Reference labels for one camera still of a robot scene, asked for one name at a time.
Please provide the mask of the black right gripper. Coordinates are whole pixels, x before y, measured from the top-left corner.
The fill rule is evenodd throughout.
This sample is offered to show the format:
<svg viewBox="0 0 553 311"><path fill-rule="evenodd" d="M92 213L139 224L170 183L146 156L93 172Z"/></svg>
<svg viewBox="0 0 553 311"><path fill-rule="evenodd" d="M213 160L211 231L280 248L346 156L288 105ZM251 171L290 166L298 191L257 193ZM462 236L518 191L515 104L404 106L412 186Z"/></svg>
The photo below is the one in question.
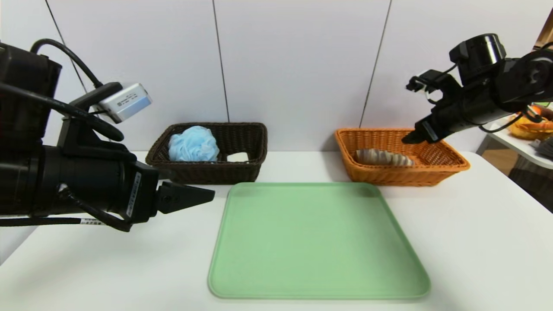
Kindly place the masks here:
<svg viewBox="0 0 553 311"><path fill-rule="evenodd" d="M416 123L415 130L401 138L403 144L437 143L454 133L475 127L468 112L476 104L474 98L442 94L440 100L430 101L434 103L430 114Z"/></svg>

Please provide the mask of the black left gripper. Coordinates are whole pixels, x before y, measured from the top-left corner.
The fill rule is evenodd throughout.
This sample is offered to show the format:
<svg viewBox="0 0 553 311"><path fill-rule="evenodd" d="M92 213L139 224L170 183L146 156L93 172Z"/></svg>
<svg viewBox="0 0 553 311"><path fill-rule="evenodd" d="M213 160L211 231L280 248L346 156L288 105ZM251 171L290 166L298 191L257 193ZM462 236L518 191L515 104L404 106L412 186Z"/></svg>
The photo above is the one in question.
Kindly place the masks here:
<svg viewBox="0 0 553 311"><path fill-rule="evenodd" d="M84 203L117 214L135 224L147 222L156 210L171 214L209 203L215 191L162 182L158 172L132 157L131 161L65 155L58 147L45 147L41 176L41 214L82 214L83 209L58 195L59 186Z"/></svg>

